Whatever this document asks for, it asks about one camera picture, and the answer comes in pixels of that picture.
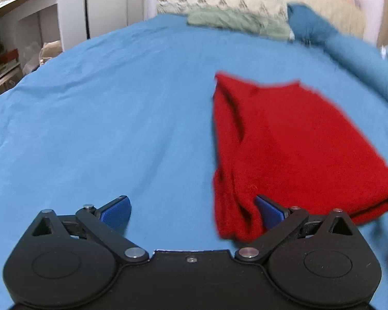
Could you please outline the blue duvet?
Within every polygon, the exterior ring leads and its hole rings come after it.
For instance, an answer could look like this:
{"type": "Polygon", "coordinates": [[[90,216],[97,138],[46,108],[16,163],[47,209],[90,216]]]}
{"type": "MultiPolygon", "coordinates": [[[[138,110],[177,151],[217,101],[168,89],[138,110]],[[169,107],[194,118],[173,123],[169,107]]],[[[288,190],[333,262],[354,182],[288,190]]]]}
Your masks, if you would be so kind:
{"type": "Polygon", "coordinates": [[[324,42],[324,49],[388,102],[388,60],[376,47],[353,36],[335,34],[324,42]]]}

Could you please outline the white grey wardrobe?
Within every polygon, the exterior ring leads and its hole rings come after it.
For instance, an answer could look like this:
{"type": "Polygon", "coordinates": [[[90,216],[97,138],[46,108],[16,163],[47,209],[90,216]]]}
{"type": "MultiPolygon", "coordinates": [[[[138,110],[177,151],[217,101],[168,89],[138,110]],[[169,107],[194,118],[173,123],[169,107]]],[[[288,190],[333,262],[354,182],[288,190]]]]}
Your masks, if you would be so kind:
{"type": "Polygon", "coordinates": [[[89,38],[141,22],[144,15],[145,0],[85,0],[89,38]]]}

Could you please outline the red knit sweater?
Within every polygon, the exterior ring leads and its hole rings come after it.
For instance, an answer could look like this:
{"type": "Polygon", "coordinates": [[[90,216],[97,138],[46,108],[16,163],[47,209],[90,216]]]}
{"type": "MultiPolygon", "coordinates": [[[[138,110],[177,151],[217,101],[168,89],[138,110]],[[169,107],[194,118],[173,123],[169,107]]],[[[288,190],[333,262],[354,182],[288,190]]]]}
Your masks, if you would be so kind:
{"type": "Polygon", "coordinates": [[[358,225],[388,211],[388,165],[331,102],[298,81],[256,84],[218,73],[214,215],[225,239],[250,242],[267,227],[256,197],[358,225]]]}

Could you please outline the dark blue pillow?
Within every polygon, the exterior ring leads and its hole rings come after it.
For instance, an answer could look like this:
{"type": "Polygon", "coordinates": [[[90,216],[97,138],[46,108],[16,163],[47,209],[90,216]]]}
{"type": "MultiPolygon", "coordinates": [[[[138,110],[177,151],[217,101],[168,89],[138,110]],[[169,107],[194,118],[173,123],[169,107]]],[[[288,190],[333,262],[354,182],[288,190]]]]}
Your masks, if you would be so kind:
{"type": "Polygon", "coordinates": [[[339,31],[305,4],[287,4],[288,23],[295,39],[306,45],[324,45],[339,31]]]}

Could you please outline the blue bed sheet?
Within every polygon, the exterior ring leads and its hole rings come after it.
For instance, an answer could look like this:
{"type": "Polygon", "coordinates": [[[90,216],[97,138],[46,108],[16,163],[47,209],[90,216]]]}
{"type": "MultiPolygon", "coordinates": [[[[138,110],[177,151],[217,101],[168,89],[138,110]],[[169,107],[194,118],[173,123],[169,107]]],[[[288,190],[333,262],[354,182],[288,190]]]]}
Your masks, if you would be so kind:
{"type": "Polygon", "coordinates": [[[332,100],[388,163],[388,103],[323,49],[191,27],[161,15],[85,41],[0,96],[3,266],[34,217],[127,195],[126,237],[156,249],[236,244],[214,223],[212,96],[217,71],[294,79],[332,100]]]}

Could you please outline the green pillow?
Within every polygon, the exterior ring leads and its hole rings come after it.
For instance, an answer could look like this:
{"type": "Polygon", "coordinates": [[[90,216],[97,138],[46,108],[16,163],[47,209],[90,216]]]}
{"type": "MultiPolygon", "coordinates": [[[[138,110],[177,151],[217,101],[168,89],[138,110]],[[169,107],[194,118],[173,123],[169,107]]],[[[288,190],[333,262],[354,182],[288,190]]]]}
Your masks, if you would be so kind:
{"type": "Polygon", "coordinates": [[[198,9],[187,17],[190,26],[227,29],[278,41],[295,40],[289,24],[271,16],[243,13],[235,9],[198,9]]]}

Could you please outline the white shelf desk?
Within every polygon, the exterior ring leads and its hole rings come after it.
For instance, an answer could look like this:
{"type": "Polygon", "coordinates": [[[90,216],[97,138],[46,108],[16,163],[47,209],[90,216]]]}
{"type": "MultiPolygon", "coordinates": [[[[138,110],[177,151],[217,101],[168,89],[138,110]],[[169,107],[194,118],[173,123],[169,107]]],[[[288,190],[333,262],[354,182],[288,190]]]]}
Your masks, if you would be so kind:
{"type": "Polygon", "coordinates": [[[11,0],[0,6],[0,43],[18,56],[0,74],[0,93],[23,77],[22,69],[45,43],[66,51],[89,38],[86,0],[11,0]]]}

